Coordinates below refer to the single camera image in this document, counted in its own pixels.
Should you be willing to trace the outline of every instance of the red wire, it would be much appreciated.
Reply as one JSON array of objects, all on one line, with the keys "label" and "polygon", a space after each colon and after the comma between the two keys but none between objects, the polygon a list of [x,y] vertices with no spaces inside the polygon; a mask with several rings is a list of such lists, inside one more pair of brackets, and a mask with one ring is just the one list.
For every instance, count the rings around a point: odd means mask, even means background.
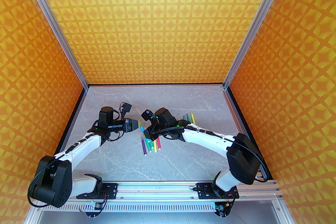
[{"label": "red wire", "polygon": [[232,198],[233,198],[233,201],[235,200],[235,197],[234,195],[232,195],[232,193],[229,191],[229,193],[231,194]]}]

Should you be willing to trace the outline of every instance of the yellow marker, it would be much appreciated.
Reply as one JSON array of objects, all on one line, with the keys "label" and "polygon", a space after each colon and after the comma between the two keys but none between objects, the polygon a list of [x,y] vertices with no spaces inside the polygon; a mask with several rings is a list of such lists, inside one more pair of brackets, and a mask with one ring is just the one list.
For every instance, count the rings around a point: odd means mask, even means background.
[{"label": "yellow marker", "polygon": [[192,120],[192,123],[196,125],[195,118],[193,117],[193,113],[192,112],[191,112],[191,120]]},{"label": "yellow marker", "polygon": [[156,140],[154,140],[154,152],[157,152]]}]

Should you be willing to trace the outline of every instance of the black cable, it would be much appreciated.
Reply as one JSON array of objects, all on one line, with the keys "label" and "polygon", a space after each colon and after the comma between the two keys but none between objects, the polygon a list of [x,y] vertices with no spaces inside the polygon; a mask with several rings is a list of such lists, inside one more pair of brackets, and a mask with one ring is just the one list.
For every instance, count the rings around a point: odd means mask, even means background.
[{"label": "black cable", "polygon": [[103,192],[103,193],[105,193],[105,197],[104,197],[104,200],[103,200],[103,206],[102,206],[102,208],[101,208],[101,210],[99,211],[99,213],[101,213],[103,210],[104,210],[104,208],[105,208],[105,206],[106,206],[106,204],[107,204],[107,193],[106,192]]},{"label": "black cable", "polygon": [[122,136],[124,135],[124,133],[125,133],[125,132],[123,131],[123,134],[122,134],[122,135],[119,134],[118,137],[117,137],[116,139],[110,139],[110,138],[108,138],[107,141],[109,141],[109,142],[117,141],[118,139],[122,138]]},{"label": "black cable", "polygon": [[234,204],[234,201],[235,201],[235,197],[234,197],[234,195],[232,195],[232,193],[230,192],[230,191],[228,191],[230,194],[231,194],[231,196],[232,196],[232,198],[233,198],[233,201],[232,201],[232,204],[231,204],[231,208],[232,208],[232,206],[233,206],[233,204]]},{"label": "black cable", "polygon": [[164,137],[165,139],[168,139],[168,140],[176,140],[176,139],[173,139],[173,138],[168,138],[167,135],[163,135],[163,137]]},{"label": "black cable", "polygon": [[93,124],[92,124],[92,128],[96,126],[98,120],[96,120]]},{"label": "black cable", "polygon": [[117,121],[117,120],[119,119],[119,117],[120,117],[120,113],[119,113],[117,110],[113,109],[113,112],[118,113],[118,117],[115,118],[115,119],[112,119],[112,122],[113,122],[113,121]]},{"label": "black cable", "polygon": [[30,200],[29,190],[30,190],[31,186],[33,185],[33,182],[36,180],[36,178],[37,178],[37,177],[38,177],[44,170],[46,170],[47,168],[49,168],[55,161],[59,160],[59,159],[62,158],[63,156],[64,156],[64,154],[61,155],[60,157],[54,159],[51,163],[47,164],[47,165],[46,165],[45,167],[43,167],[42,170],[39,171],[39,172],[36,174],[36,176],[32,179],[32,181],[31,181],[30,184],[29,184],[28,191],[27,191],[27,198],[28,198],[28,202],[30,203],[30,205],[32,205],[32,206],[34,206],[34,207],[37,207],[37,208],[42,208],[42,207],[46,207],[46,206],[48,206],[48,204],[47,204],[47,205],[35,205],[35,204],[33,204],[32,201]]},{"label": "black cable", "polygon": [[239,144],[239,143],[237,143],[237,142],[235,142],[235,141],[232,141],[232,140],[227,139],[227,138],[224,138],[224,140],[229,141],[229,142],[232,142],[232,143],[234,143],[234,144],[236,144],[236,145],[241,146],[242,148],[247,149],[248,151],[250,151],[250,152],[251,152],[251,153],[252,153],[252,154],[253,154],[253,155],[260,161],[260,164],[261,164],[261,166],[264,168],[264,170],[265,170],[265,172],[267,173],[267,175],[266,175],[266,178],[265,178],[264,180],[259,180],[259,179],[255,178],[256,181],[261,182],[261,183],[265,183],[265,182],[267,182],[267,181],[269,180],[270,175],[269,175],[269,173],[268,173],[268,171],[267,171],[267,168],[266,168],[264,162],[259,158],[259,156],[258,156],[256,153],[254,153],[254,152],[253,152],[252,150],[250,150],[248,147],[243,146],[243,145],[241,145],[241,144]]},{"label": "black cable", "polygon": [[155,131],[155,132],[151,132],[152,134],[159,134],[159,133],[163,133],[163,132],[167,132],[167,131],[172,131],[174,129],[184,129],[185,127],[184,126],[181,126],[181,127],[170,127],[170,128],[165,128],[165,129],[161,129],[161,130],[158,130],[158,131]]},{"label": "black cable", "polygon": [[124,102],[120,103],[120,105],[119,105],[119,113],[120,113],[120,115],[121,115],[121,107],[122,107],[123,104],[124,104]]}]

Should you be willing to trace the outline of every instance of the purple marker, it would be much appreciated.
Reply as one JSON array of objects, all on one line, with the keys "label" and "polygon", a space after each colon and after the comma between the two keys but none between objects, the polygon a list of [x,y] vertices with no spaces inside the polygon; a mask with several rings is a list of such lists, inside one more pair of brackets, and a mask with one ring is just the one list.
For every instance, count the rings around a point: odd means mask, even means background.
[{"label": "purple marker", "polygon": [[143,137],[141,137],[141,143],[143,144],[144,155],[147,156],[146,146],[145,146],[145,141],[144,141],[144,138],[143,138]]}]

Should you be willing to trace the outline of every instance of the metal mounting plate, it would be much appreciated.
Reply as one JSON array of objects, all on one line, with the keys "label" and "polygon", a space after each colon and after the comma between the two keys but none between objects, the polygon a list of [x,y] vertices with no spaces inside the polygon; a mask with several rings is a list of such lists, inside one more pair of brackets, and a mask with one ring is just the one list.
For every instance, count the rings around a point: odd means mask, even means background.
[{"label": "metal mounting plate", "polygon": [[[198,199],[200,200],[208,200],[208,199],[218,199],[215,195],[213,195],[213,189],[211,187],[211,184],[209,183],[196,183],[196,187],[199,189],[203,189],[204,191],[197,191]],[[230,192],[234,195],[235,199],[239,198],[237,187],[234,186],[230,189]],[[222,199],[233,199],[233,196],[231,194],[228,194],[227,196],[223,197]]]},{"label": "metal mounting plate", "polygon": [[[103,183],[102,191],[107,193],[107,200],[115,200],[118,192],[118,184],[117,183]],[[88,200],[88,194],[84,193],[76,196],[78,200]],[[99,199],[95,200],[103,200],[104,195],[102,195]]]}]

